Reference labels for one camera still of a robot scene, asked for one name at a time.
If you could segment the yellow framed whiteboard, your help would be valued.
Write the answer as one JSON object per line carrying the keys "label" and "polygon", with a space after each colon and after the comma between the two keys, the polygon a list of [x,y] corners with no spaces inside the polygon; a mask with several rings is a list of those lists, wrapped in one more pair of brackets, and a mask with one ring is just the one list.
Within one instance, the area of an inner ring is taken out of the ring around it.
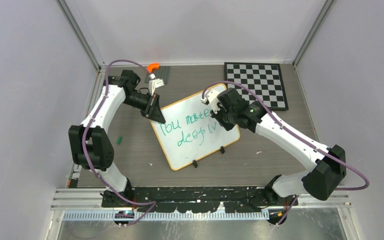
{"label": "yellow framed whiteboard", "polygon": [[173,171],[197,162],[240,139],[238,126],[227,131],[211,118],[211,106],[197,92],[162,108],[165,123],[151,122]]}

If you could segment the green marker cap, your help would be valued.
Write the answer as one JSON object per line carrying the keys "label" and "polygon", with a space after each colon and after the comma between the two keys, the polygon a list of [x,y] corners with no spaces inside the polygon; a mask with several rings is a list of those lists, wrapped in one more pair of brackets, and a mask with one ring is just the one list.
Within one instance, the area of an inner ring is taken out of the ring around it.
{"label": "green marker cap", "polygon": [[117,144],[117,145],[120,145],[121,142],[122,142],[122,139],[123,139],[123,137],[122,137],[122,136],[119,136],[118,139],[117,139],[117,141],[116,141],[116,144]]}

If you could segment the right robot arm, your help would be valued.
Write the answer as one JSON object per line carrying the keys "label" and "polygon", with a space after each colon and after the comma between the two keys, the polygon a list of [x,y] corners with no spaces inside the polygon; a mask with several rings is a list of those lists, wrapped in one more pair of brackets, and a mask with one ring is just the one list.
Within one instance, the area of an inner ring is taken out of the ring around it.
{"label": "right robot arm", "polygon": [[271,205],[279,205],[286,197],[300,194],[325,201],[346,176],[342,147],[330,148],[307,137],[258,100],[249,102],[236,89],[228,88],[222,92],[208,90],[201,102],[211,108],[210,116],[226,131],[234,127],[250,130],[274,142],[304,166],[302,172],[276,175],[265,186],[265,198]]}

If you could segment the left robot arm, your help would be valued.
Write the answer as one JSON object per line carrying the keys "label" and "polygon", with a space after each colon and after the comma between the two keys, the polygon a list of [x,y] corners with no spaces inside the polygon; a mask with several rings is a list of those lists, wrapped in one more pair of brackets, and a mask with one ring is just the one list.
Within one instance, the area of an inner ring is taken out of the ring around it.
{"label": "left robot arm", "polygon": [[107,134],[120,105],[140,111],[142,117],[164,124],[160,95],[154,88],[137,89],[140,77],[132,70],[119,76],[105,75],[102,92],[89,115],[68,130],[74,164],[90,171],[105,186],[103,207],[137,205],[131,181],[114,163],[115,150]]}

